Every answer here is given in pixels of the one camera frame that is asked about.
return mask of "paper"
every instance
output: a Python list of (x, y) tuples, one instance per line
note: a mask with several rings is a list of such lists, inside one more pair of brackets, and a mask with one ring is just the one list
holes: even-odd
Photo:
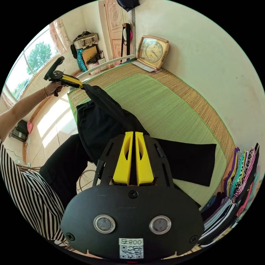
[(162, 69), (159, 69), (159, 70), (152, 69), (152, 68), (140, 63), (139, 61), (134, 61), (134, 62), (132, 62), (132, 64), (134, 64), (134, 65), (140, 67), (141, 69), (143, 69), (147, 72), (150, 72), (150, 73), (159, 73), (162, 71)]

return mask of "label sticker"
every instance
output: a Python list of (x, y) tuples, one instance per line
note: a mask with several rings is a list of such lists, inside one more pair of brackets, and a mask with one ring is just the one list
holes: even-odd
[(143, 259), (144, 239), (143, 238), (119, 238), (121, 259)]

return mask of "window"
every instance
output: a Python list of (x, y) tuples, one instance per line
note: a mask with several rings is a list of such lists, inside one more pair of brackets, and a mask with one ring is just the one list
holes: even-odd
[(31, 79), (57, 54), (47, 26), (24, 48), (7, 77), (6, 86), (15, 100), (19, 100)]

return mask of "tree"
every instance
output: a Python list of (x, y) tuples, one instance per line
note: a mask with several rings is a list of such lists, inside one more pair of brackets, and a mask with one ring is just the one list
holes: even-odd
[(24, 90), (25, 86), (28, 84), (28, 81), (29, 81), (29, 78), (19, 83), (17, 87), (11, 93), (16, 97), (18, 92)]
[[(51, 56), (51, 46), (49, 44), (44, 44), (44, 42), (40, 42), (31, 50), (27, 60), (32, 70), (36, 72), (51, 58)], [(29, 67), (27, 68), (27, 73), (29, 75), (32, 74)]]

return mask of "wooden door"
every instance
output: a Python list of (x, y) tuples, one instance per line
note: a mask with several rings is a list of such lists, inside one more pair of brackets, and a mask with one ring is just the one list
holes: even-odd
[[(126, 46), (123, 46), (121, 54), (121, 38), (123, 23), (132, 23), (127, 12), (121, 8), (116, 0), (104, 0), (105, 18), (110, 39), (113, 59), (126, 56)], [(130, 43), (130, 54), (133, 54), (133, 40)]]

